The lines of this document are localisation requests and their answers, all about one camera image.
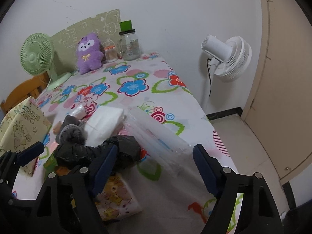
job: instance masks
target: door frame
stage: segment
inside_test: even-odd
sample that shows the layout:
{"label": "door frame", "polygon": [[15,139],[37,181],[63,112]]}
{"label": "door frame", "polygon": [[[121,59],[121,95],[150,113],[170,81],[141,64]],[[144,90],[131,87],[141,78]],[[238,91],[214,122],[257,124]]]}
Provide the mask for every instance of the door frame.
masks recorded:
{"label": "door frame", "polygon": [[[258,65],[255,73],[255,78],[252,83],[252,88],[250,90],[246,105],[244,107],[243,113],[241,115],[242,120],[246,120],[249,110],[252,108],[253,101],[258,92],[260,82],[263,76],[263,71],[266,64],[267,53],[269,48],[269,2],[270,0],[260,0],[261,1],[261,10],[262,10],[262,36],[261,36],[261,46]],[[290,181],[298,174],[300,174],[304,169],[306,169],[312,163],[312,154],[310,154],[301,164],[299,164],[295,169],[290,173],[285,175],[280,179],[280,183],[283,185],[286,182]]]}

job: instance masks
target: green lid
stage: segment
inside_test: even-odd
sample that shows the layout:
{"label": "green lid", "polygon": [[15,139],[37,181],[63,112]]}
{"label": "green lid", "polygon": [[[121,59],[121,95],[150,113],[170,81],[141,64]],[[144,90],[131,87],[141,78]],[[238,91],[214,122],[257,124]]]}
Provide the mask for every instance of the green lid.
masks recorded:
{"label": "green lid", "polygon": [[131,20],[120,22],[120,30],[122,32],[132,30]]}

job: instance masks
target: purple plush toy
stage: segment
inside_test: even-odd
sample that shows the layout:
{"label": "purple plush toy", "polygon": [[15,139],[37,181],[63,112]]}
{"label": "purple plush toy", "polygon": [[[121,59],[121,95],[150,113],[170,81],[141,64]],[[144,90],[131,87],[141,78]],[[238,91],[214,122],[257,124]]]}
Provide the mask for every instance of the purple plush toy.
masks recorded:
{"label": "purple plush toy", "polygon": [[95,33],[88,34],[78,43],[77,66],[81,75],[102,67],[101,60],[104,54],[99,50],[99,44],[99,39]]}

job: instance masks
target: yellow bow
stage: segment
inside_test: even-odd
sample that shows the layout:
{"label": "yellow bow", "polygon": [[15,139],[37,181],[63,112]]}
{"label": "yellow bow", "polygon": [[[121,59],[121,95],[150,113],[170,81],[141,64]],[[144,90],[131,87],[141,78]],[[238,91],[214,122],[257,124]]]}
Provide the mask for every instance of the yellow bow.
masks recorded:
{"label": "yellow bow", "polygon": [[91,54],[87,54],[87,55],[84,55],[82,58],[86,61],[86,60],[89,60],[88,57],[90,57]]}

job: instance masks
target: white wall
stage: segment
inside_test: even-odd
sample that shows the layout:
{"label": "white wall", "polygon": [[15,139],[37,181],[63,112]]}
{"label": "white wall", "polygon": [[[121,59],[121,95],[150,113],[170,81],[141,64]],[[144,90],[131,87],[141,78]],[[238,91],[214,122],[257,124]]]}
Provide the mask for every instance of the white wall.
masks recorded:
{"label": "white wall", "polygon": [[243,37],[253,57],[245,74],[233,83],[214,80],[213,113],[244,107],[259,57],[260,0],[16,0],[0,24],[0,98],[29,76],[20,68],[19,51],[32,33],[58,31],[104,11],[119,8],[121,20],[132,20],[144,51],[157,50],[176,70],[195,98],[207,94],[206,57],[200,44],[210,33],[222,41]]}
{"label": "white wall", "polygon": [[312,164],[304,169],[291,181],[291,189],[294,194],[297,207],[312,199]]}

